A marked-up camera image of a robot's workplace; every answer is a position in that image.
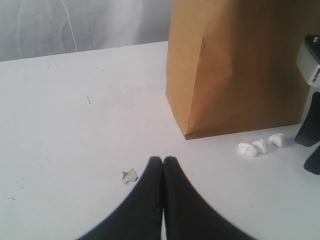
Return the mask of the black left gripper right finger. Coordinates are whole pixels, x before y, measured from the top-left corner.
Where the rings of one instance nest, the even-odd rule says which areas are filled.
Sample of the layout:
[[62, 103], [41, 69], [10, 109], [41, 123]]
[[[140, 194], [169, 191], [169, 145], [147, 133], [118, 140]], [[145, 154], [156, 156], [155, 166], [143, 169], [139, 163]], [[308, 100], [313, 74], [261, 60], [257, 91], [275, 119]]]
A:
[[176, 157], [163, 161], [164, 218], [168, 240], [251, 240], [196, 191]]

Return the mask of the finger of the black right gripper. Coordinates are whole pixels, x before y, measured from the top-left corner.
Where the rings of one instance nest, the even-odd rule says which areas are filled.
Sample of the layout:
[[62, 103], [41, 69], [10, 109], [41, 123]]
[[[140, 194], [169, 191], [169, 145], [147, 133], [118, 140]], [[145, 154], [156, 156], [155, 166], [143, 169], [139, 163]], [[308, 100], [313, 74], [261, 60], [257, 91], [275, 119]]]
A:
[[304, 147], [311, 147], [320, 141], [320, 93], [314, 92], [307, 116], [294, 141]]
[[320, 149], [317, 148], [305, 161], [303, 168], [313, 174], [320, 174]]

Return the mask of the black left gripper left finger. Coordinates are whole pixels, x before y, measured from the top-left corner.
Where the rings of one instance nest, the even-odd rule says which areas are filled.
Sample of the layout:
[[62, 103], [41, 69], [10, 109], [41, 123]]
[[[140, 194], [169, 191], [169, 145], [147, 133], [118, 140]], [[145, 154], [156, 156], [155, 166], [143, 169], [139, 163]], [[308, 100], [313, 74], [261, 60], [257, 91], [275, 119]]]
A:
[[160, 240], [163, 219], [163, 162], [149, 158], [124, 201], [81, 240]]

